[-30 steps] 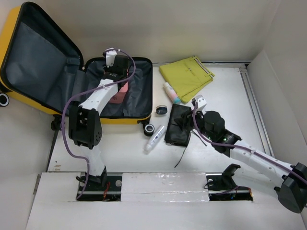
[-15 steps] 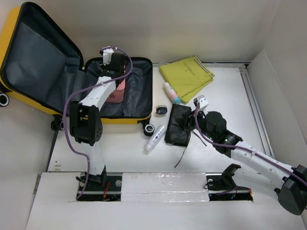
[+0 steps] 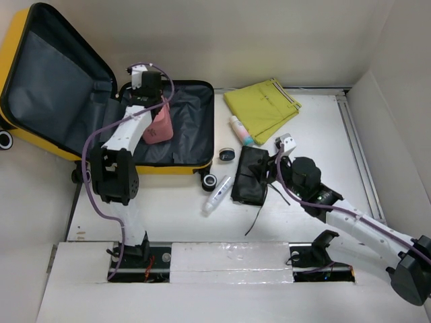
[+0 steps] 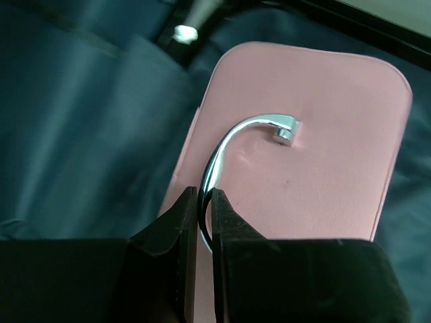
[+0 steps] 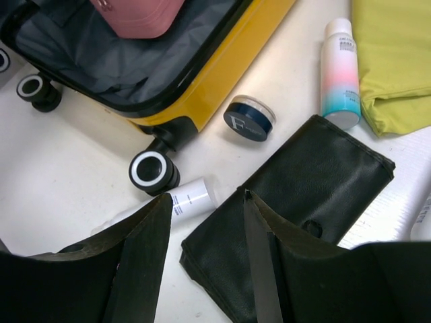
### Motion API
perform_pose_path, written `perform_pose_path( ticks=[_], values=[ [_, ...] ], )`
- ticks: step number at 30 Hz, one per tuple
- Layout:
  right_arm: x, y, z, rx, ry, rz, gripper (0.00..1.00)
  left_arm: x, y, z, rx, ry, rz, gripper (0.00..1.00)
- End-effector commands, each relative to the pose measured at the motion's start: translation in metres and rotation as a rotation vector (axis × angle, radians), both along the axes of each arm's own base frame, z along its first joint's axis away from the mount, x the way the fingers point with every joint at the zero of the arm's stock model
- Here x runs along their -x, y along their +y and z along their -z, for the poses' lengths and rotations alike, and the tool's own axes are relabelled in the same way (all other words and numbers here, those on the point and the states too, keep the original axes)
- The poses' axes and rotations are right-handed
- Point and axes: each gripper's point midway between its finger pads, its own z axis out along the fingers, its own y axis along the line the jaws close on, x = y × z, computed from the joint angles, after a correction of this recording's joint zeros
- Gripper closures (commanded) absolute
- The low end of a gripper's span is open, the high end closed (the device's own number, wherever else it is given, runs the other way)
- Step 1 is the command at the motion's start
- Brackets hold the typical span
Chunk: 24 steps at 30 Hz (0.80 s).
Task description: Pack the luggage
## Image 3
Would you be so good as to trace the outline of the white tube with blue logo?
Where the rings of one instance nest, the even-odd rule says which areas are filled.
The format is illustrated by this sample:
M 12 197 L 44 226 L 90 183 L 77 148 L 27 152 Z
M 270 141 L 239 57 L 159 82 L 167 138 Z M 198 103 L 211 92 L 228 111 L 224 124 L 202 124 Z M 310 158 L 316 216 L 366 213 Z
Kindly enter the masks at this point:
M 211 212 L 213 212 L 223 201 L 233 183 L 234 179 L 232 176 L 224 176 L 223 179 L 217 184 L 214 191 L 210 194 L 203 205 L 202 210 L 206 215 L 209 215 Z

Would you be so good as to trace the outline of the black pouch with strings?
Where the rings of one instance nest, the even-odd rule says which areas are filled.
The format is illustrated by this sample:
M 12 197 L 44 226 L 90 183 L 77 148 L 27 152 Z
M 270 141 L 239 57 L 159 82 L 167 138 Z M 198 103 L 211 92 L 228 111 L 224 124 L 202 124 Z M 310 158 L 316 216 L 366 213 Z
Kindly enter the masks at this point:
M 240 152 L 238 167 L 232 187 L 231 198 L 235 203 L 243 205 L 252 205 L 259 207 L 255 219 L 250 228 L 245 233 L 245 236 L 251 232 L 255 226 L 261 209 L 267 198 L 268 188 L 271 187 L 276 191 L 281 198 L 290 206 L 290 203 L 285 196 L 278 190 L 274 184 L 260 184 L 248 170 L 250 164 L 256 164 L 259 159 L 266 160 L 270 156 L 269 152 L 256 147 L 243 146 Z

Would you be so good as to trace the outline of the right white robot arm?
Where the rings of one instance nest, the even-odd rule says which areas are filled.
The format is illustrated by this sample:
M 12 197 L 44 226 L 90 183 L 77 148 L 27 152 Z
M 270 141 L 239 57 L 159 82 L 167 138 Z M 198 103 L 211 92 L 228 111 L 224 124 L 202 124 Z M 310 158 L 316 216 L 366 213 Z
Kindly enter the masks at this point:
M 413 238 L 357 210 L 321 182 L 321 170 L 308 157 L 274 155 L 247 170 L 259 182 L 278 181 L 307 214 L 353 237 L 375 252 L 384 276 L 397 295 L 422 306 L 430 298 L 430 238 Z

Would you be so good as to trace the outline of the yellow-green shirt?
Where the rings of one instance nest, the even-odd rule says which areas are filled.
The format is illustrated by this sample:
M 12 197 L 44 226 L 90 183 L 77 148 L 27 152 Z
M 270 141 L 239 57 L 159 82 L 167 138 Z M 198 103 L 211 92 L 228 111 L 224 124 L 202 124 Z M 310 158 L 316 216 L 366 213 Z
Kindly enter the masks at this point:
M 226 92 L 224 100 L 257 145 L 266 143 L 302 107 L 276 78 Z

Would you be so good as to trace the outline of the small black round jar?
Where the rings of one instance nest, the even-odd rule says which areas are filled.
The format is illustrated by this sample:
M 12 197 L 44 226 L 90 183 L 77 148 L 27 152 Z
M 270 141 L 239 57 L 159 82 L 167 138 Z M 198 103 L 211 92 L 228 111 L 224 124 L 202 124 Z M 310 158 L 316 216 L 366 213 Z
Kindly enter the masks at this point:
M 225 147 L 219 150 L 218 156 L 221 162 L 232 162 L 236 154 L 233 148 Z

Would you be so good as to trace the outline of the white pink bottle teal cap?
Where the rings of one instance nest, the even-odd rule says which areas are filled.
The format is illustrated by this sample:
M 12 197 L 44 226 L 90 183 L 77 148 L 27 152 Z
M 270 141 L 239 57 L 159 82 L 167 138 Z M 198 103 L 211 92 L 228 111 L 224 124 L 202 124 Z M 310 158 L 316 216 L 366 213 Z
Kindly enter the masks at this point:
M 239 138 L 240 142 L 244 146 L 252 145 L 254 143 L 253 138 L 248 133 L 245 126 L 239 121 L 236 116 L 231 116 L 229 118 L 232 130 L 235 132 L 236 136 Z

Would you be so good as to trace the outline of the pink case with metal handle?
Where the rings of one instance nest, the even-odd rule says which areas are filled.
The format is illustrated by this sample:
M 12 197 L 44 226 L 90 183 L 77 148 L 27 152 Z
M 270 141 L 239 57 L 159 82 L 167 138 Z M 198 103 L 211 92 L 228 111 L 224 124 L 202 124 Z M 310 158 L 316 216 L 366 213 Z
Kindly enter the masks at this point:
M 169 103 L 163 105 L 148 128 L 143 133 L 143 140 L 148 145 L 165 142 L 173 138 L 173 127 Z

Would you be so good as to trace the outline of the yellow hard-shell suitcase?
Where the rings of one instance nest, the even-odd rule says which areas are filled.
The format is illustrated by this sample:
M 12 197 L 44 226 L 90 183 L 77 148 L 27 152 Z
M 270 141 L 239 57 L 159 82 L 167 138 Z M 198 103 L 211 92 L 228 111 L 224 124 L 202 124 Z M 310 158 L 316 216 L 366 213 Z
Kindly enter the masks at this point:
M 170 102 L 171 139 L 140 141 L 140 174 L 194 174 L 214 155 L 211 84 L 161 81 Z M 1 126 L 59 157 L 78 161 L 86 139 L 122 119 L 131 84 L 118 86 L 112 69 L 51 5 L 17 12 L 1 45 Z

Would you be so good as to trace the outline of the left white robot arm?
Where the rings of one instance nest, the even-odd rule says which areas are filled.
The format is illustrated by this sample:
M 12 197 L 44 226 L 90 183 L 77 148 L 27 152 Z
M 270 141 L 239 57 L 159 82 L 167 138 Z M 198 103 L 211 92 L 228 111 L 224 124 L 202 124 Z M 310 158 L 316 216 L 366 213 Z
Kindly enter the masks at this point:
M 102 202 L 109 205 L 110 216 L 119 220 L 122 240 L 112 255 L 123 258 L 123 266 L 144 266 L 150 260 L 150 243 L 132 200 L 139 190 L 139 176 L 133 154 L 144 130 L 151 125 L 153 113 L 135 114 L 161 104 L 162 74 L 144 66 L 131 71 L 130 100 L 122 123 L 103 144 L 90 152 L 92 188 Z

